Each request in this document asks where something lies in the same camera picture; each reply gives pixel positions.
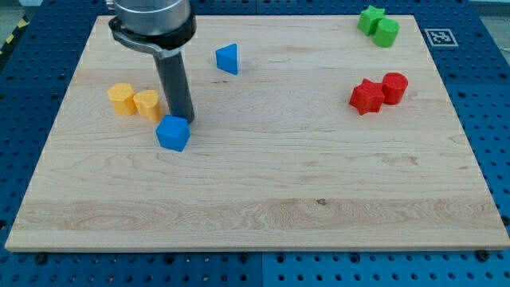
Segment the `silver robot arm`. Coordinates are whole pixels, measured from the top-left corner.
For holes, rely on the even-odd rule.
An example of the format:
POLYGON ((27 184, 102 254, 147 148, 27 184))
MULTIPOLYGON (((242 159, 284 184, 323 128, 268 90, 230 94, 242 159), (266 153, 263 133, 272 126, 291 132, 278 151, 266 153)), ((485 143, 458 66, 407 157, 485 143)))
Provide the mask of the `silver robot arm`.
POLYGON ((172 116, 195 118, 182 48, 197 29, 189 0, 106 0, 115 12, 109 21, 114 40, 153 56, 172 116))

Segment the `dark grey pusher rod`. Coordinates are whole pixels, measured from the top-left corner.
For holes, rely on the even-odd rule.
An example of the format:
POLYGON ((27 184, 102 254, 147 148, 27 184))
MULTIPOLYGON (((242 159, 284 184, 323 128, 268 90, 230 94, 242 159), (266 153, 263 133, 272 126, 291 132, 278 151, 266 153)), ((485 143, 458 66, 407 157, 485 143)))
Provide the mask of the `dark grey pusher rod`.
POLYGON ((185 119, 189 124, 194 121, 194 106, 190 96, 186 70, 182 54, 172 57, 155 57, 155 66, 172 116, 185 119))

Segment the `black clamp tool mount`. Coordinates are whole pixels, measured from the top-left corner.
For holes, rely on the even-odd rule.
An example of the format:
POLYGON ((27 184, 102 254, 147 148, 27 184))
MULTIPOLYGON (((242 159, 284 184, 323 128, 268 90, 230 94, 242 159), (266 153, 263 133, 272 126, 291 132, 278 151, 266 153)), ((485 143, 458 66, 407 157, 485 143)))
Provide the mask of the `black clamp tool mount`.
POLYGON ((160 35, 143 35, 135 33, 125 27, 125 24, 115 16, 108 22, 115 41, 136 52, 148 53, 158 58, 172 57, 173 50, 181 49, 195 34, 197 24, 195 14, 184 21, 177 29, 160 35))

